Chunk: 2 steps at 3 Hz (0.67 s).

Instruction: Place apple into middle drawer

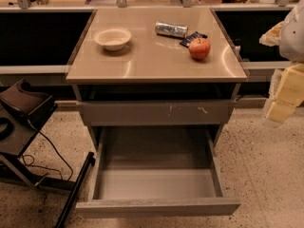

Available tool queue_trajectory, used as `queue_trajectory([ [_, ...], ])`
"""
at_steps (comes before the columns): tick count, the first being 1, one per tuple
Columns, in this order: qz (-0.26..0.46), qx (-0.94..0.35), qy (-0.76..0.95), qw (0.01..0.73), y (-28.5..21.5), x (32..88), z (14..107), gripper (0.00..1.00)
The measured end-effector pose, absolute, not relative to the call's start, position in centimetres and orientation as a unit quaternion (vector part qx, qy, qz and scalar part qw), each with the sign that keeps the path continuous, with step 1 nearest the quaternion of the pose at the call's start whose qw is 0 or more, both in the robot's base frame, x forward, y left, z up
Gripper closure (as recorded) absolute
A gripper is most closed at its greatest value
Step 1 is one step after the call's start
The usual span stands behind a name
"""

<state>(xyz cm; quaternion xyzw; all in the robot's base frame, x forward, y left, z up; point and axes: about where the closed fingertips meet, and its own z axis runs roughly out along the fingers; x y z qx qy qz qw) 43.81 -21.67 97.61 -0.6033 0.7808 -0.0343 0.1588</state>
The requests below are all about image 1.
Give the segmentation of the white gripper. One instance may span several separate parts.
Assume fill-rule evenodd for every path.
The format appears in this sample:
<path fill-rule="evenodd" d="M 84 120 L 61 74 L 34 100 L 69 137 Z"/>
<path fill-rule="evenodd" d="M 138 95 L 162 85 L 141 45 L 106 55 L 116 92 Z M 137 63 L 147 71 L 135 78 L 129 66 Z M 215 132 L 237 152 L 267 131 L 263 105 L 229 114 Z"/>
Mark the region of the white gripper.
<path fill-rule="evenodd" d="M 279 46 L 282 26 L 282 22 L 277 23 L 259 38 L 259 42 L 267 47 Z M 304 64 L 276 69 L 270 83 L 269 98 L 263 108 L 262 124 L 270 128 L 281 126 L 303 102 Z"/>

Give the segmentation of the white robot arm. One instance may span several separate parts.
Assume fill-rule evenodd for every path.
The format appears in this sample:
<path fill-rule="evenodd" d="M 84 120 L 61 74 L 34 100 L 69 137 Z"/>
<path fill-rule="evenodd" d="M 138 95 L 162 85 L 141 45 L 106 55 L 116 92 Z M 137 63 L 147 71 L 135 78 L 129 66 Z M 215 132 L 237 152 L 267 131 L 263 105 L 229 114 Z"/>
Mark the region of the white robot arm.
<path fill-rule="evenodd" d="M 259 42 L 268 47 L 279 46 L 280 56 L 291 62 L 287 68 L 274 71 L 263 108 L 262 123 L 277 128 L 304 102 L 304 0 L 264 33 Z"/>

